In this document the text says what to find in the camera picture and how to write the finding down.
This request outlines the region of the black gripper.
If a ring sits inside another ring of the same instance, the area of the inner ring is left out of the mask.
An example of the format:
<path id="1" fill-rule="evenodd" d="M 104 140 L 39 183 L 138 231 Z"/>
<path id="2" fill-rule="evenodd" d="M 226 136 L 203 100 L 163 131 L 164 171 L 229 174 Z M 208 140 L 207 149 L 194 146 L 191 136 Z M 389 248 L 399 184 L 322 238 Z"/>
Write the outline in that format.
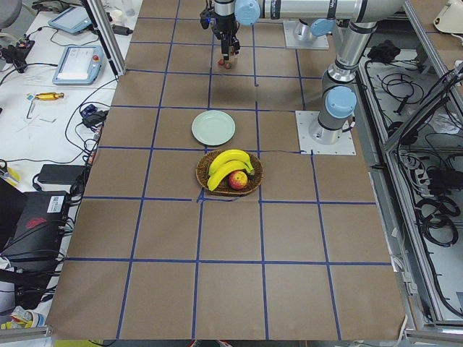
<path id="1" fill-rule="evenodd" d="M 231 55 L 235 56 L 239 53 L 240 43 L 236 37 L 239 29 L 236 17 L 234 14 L 221 16 L 214 14 L 214 24 L 212 31 L 217 39 L 221 41 L 221 54 L 224 61 L 229 60 L 229 49 L 231 48 Z"/>

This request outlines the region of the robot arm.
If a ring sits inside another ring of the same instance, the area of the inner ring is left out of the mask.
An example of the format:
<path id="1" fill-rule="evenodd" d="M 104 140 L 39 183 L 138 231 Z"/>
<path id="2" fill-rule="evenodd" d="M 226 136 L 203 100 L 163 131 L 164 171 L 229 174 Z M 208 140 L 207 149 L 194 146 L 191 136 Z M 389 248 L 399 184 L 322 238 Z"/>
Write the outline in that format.
<path id="1" fill-rule="evenodd" d="M 343 69 L 357 65 L 376 23 L 393 15 L 403 1 L 208 1 L 200 23 L 213 32 L 224 46 L 234 42 L 238 24 L 252 25 L 260 18 L 349 20 L 336 63 Z"/>
<path id="2" fill-rule="evenodd" d="M 323 107 L 309 126 L 310 136 L 316 142 L 332 145 L 343 133 L 343 126 L 357 105 L 352 81 L 360 57 L 376 28 L 376 22 L 349 23 L 334 63 L 329 65 L 322 78 Z"/>

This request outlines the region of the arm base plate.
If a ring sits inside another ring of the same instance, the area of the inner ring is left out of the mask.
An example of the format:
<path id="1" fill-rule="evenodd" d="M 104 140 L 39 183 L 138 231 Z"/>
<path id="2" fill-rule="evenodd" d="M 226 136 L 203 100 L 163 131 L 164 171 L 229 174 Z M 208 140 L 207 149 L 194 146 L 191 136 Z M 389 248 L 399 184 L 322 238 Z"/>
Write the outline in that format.
<path id="1" fill-rule="evenodd" d="M 335 131 L 323 128 L 318 121 L 319 111 L 296 111 L 300 152 L 313 155 L 356 155 L 348 121 Z"/>
<path id="2" fill-rule="evenodd" d="M 315 36 L 310 26 L 302 24 L 299 20 L 284 20 L 284 37 L 286 48 L 307 50 L 328 50 L 327 35 Z"/>

